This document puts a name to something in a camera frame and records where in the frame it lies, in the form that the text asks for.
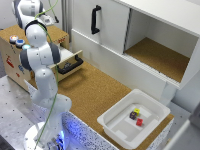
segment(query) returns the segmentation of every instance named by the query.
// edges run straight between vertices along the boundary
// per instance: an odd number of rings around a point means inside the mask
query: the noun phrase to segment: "black cabinet handle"
[[[64,75],[70,71],[72,71],[73,69],[75,69],[76,67],[82,65],[83,63],[83,60],[81,58],[78,57],[78,55],[75,55],[75,60],[77,61],[75,64],[69,66],[69,67],[66,67],[66,68],[63,68],[63,69],[60,69],[59,66],[57,67],[58,69],[58,73]]]
[[[96,28],[96,12],[99,10],[101,10],[101,7],[98,5],[96,6],[96,8],[92,10],[92,25],[91,25],[92,34],[100,32],[100,30]]]

